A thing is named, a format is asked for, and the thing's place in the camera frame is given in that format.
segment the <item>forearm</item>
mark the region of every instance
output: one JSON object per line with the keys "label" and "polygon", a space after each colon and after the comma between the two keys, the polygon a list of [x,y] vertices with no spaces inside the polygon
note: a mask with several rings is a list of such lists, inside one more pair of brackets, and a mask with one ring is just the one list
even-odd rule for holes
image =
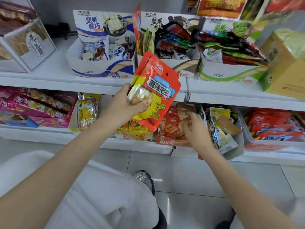
{"label": "forearm", "polygon": [[205,151],[205,161],[214,173],[245,229],[296,228],[295,224],[262,196],[249,181],[228,164],[214,148]]}
{"label": "forearm", "polygon": [[3,228],[45,226],[96,150],[111,135],[98,120],[44,165],[0,198]]}

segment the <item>plastic bin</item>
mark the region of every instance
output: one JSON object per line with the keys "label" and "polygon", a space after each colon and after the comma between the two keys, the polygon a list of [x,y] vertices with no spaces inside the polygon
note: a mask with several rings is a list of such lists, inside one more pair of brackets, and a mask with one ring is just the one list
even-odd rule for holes
{"label": "plastic bin", "polygon": [[298,139],[298,141],[255,140],[251,136],[251,133],[239,109],[237,110],[237,113],[242,126],[242,134],[246,151],[305,154],[305,142],[302,138]]}

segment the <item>bag of peanuts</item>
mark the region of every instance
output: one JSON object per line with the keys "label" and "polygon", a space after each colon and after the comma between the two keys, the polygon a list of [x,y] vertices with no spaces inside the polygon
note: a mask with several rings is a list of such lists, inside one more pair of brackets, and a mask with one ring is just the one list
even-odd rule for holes
{"label": "bag of peanuts", "polygon": [[181,88],[178,78],[179,73],[151,52],[146,52],[127,96],[129,105],[144,102],[146,108],[132,119],[151,131],[156,131]]}

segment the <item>tiled floor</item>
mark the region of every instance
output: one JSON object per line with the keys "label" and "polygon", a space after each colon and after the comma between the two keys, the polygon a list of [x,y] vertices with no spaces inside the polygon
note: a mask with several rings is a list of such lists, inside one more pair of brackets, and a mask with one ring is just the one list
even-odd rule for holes
{"label": "tiled floor", "polygon": [[[0,138],[0,165],[27,151],[56,153],[63,146],[9,141]],[[231,206],[213,173],[202,160],[164,154],[100,149],[93,160],[121,172],[150,173],[155,183],[158,206],[168,228],[214,228],[232,217]],[[231,162],[261,193],[288,198],[305,197],[305,168],[261,163]]]}

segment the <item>person's left hand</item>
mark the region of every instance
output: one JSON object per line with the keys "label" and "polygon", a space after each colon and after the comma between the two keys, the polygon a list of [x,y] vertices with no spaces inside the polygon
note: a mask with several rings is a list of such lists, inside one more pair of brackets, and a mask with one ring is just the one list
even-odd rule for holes
{"label": "person's left hand", "polygon": [[129,88],[130,84],[125,84],[120,91],[115,94],[105,113],[98,120],[102,123],[103,127],[107,127],[114,131],[146,108],[145,103],[139,103],[135,106],[128,105],[127,92]]}

